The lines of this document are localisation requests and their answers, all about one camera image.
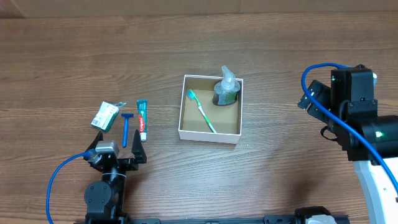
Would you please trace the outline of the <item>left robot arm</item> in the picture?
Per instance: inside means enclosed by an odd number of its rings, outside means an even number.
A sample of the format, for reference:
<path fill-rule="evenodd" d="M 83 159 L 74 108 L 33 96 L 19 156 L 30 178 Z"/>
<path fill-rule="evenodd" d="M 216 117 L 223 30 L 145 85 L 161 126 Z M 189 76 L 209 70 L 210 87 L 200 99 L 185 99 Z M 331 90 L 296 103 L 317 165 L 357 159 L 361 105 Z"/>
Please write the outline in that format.
<path fill-rule="evenodd" d="M 118 145 L 104 141 L 102 132 L 87 148 L 83 158 L 101 173 L 101 180 L 92 182 L 85 190 L 85 223 L 132 223 L 130 216 L 123 212 L 126 173 L 137 171 L 140 164 L 147 162 L 138 130 L 134 133 L 131 152 L 133 157 L 119 158 Z"/>

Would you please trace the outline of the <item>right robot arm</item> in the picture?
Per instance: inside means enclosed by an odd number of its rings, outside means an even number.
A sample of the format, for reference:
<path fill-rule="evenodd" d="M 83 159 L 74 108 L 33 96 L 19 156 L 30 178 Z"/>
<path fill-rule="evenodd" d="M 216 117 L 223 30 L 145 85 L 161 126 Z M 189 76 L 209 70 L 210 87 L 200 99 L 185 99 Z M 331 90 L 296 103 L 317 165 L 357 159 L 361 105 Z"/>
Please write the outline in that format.
<path fill-rule="evenodd" d="M 375 81 L 303 85 L 298 106 L 335 135 L 363 188 L 369 221 L 397 223 L 397 116 L 379 116 Z"/>

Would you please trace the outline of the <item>clear soap pump bottle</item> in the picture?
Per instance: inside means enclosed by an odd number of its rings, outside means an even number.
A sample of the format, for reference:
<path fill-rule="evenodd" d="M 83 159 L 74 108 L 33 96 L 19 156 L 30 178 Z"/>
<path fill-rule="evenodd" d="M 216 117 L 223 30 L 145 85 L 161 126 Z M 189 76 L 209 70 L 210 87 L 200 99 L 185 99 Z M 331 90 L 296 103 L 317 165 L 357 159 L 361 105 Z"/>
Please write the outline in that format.
<path fill-rule="evenodd" d="M 236 80 L 235 74 L 227 68 L 221 67 L 223 78 L 214 86 L 213 104 L 216 106 L 228 106 L 238 100 L 241 85 Z"/>

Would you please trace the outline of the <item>green white toothbrush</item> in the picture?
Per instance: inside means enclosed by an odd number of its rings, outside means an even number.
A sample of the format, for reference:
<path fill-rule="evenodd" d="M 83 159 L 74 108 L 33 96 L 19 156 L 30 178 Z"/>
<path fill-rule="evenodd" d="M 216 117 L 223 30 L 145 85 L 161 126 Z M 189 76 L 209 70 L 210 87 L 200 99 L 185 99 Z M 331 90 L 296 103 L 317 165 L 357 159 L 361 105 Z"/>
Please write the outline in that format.
<path fill-rule="evenodd" d="M 215 128 L 213 127 L 213 125 L 211 124 L 211 121 L 209 120 L 209 118 L 208 118 L 207 115 L 205 114 L 205 112 L 204 112 L 204 110 L 203 110 L 203 108 L 202 108 L 202 105 L 201 105 L 201 103 L 200 103 L 200 100 L 198 99 L 198 97 L 197 97 L 196 93 L 194 92 L 194 90 L 191 89 L 191 88 L 188 89 L 188 90 L 187 90 L 187 96 L 189 97 L 190 100 L 195 100 L 195 101 L 196 101 L 197 106 L 198 106 L 198 110 L 200 111 L 200 113 L 201 113 L 202 116 L 204 117 L 204 119 L 205 119 L 205 121 L 206 121 L 208 127 L 211 129 L 211 131 L 212 131 L 213 133 L 216 133 Z"/>

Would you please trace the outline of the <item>Colgate toothpaste tube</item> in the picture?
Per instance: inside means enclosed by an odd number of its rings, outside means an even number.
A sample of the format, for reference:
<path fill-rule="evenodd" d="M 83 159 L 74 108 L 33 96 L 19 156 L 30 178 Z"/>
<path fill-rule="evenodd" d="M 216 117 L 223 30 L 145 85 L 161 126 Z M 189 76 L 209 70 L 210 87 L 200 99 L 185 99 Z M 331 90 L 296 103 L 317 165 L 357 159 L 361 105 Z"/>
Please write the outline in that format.
<path fill-rule="evenodd" d="M 139 134 L 142 142 L 147 141 L 147 100 L 137 100 Z"/>

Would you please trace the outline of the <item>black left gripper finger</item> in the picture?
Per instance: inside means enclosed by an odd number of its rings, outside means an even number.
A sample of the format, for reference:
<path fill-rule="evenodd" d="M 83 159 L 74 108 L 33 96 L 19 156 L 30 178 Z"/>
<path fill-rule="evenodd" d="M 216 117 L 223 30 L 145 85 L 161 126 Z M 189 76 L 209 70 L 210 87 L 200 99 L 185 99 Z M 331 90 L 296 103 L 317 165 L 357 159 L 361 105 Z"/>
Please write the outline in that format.
<path fill-rule="evenodd" d="M 96 135 L 94 141 L 89 145 L 89 147 L 87 148 L 87 151 L 90 151 L 92 149 L 95 149 L 97 144 L 103 140 L 103 133 L 101 131 L 98 132 L 98 134 Z"/>
<path fill-rule="evenodd" d="M 145 164 L 147 162 L 147 156 L 142 146 L 140 132 L 138 129 L 135 130 L 134 133 L 131 152 L 134 154 L 137 164 Z"/>

